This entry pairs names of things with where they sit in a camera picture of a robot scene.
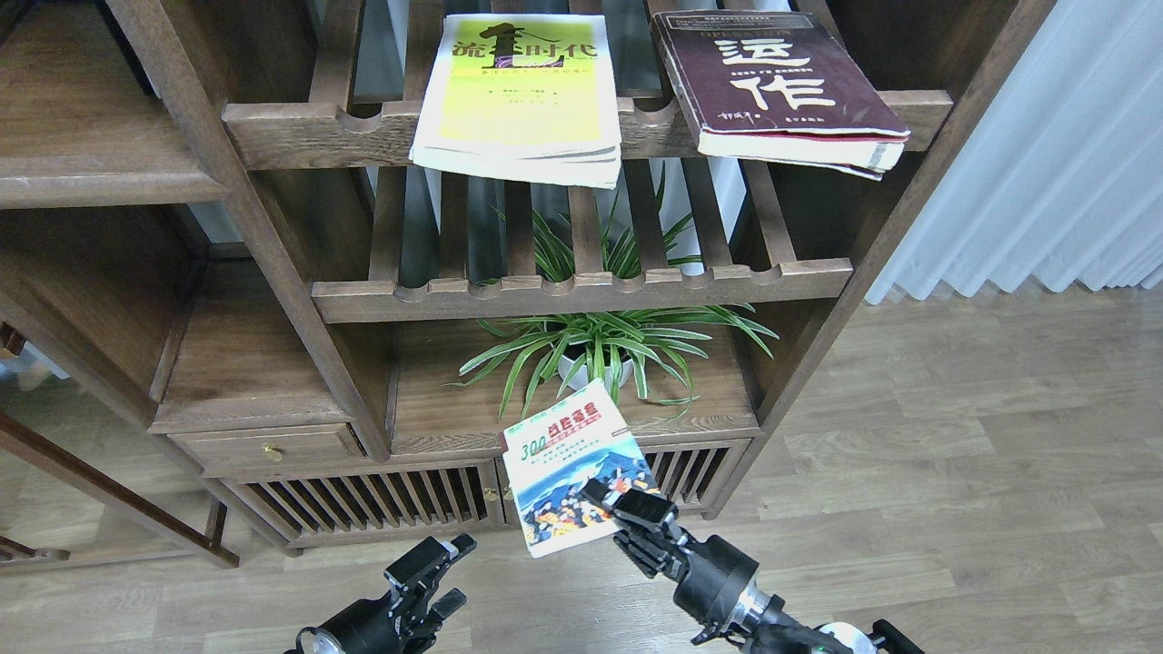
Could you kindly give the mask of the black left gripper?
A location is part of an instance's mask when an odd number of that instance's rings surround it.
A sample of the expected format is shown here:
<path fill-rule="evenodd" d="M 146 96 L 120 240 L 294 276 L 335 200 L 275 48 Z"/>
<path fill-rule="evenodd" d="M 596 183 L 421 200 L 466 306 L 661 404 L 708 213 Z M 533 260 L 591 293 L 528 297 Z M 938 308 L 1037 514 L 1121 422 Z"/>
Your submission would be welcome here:
<path fill-rule="evenodd" d="M 381 599 L 354 600 L 314 630 L 315 653 L 423 653 L 431 649 L 442 625 L 468 597 L 452 588 L 431 600 L 441 576 L 476 550 L 475 536 L 451 540 L 427 536 L 390 564 L 383 576 L 391 589 Z"/>

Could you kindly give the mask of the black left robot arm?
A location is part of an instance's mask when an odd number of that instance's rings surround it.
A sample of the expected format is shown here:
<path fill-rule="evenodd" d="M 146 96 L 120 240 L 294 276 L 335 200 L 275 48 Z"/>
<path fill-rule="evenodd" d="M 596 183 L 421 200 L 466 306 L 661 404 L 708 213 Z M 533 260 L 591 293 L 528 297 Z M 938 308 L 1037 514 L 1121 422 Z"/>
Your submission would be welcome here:
<path fill-rule="evenodd" d="M 423 653 L 431 649 L 443 623 L 466 596 L 454 588 L 429 604 L 441 577 L 475 550 L 462 533 L 450 541 L 427 536 L 390 564 L 381 599 L 354 600 L 316 628 L 299 630 L 292 653 Z"/>

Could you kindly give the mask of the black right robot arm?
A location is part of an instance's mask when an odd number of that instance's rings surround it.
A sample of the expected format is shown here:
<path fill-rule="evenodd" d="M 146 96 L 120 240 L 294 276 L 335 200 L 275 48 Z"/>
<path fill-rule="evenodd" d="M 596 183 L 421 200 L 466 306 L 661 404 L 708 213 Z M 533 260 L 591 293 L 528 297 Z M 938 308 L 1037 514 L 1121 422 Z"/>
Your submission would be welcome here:
<path fill-rule="evenodd" d="M 675 580 L 673 600 L 701 625 L 692 644 L 723 638 L 743 653 L 919 653 L 919 647 L 887 620 L 869 633 L 848 623 L 815 630 L 784 612 L 778 595 L 759 591 L 759 563 L 719 535 L 698 541 L 678 524 L 673 502 L 638 489 L 618 492 L 587 481 L 586 500 L 607 510 L 619 527 L 620 550 L 648 577 Z"/>

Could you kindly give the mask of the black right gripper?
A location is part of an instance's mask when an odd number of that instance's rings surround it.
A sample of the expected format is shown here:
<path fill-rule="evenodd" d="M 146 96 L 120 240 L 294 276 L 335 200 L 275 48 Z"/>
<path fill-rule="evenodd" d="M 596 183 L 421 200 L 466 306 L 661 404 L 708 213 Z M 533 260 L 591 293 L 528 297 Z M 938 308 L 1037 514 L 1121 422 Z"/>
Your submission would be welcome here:
<path fill-rule="evenodd" d="M 682 534 L 678 511 L 665 496 L 638 489 L 625 493 L 588 479 L 582 497 L 605 509 L 622 526 L 613 539 L 649 580 L 661 574 L 677 587 L 673 600 L 702 625 L 694 641 L 750 638 L 761 624 L 773 621 L 773 598 L 759 591 L 754 559 L 719 535 L 698 541 Z M 680 535 L 680 541 L 666 536 Z"/>

